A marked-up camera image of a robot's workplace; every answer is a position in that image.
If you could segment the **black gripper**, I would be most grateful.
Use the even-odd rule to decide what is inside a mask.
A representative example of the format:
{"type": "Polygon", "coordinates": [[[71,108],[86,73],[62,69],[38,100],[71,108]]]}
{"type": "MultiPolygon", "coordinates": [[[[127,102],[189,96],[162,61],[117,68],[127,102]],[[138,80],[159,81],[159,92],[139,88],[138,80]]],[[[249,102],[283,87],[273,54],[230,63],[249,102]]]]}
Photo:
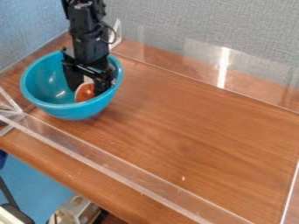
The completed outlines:
{"type": "Polygon", "coordinates": [[[63,47],[62,65],[67,84],[75,91],[89,76],[94,81],[95,96],[114,85],[114,68],[109,62],[109,27],[93,30],[70,29],[73,48],[63,47]]]}

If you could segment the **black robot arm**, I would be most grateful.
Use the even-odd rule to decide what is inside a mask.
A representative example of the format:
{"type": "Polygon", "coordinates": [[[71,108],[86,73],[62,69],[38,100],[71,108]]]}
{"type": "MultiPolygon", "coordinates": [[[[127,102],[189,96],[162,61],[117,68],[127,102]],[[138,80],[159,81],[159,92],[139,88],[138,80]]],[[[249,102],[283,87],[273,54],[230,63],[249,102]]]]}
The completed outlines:
{"type": "Polygon", "coordinates": [[[113,86],[115,68],[109,62],[109,32],[105,0],[60,0],[66,18],[70,20],[73,48],[63,47],[62,65],[70,90],[75,92],[89,76],[94,82],[94,95],[99,96],[113,86]]]}

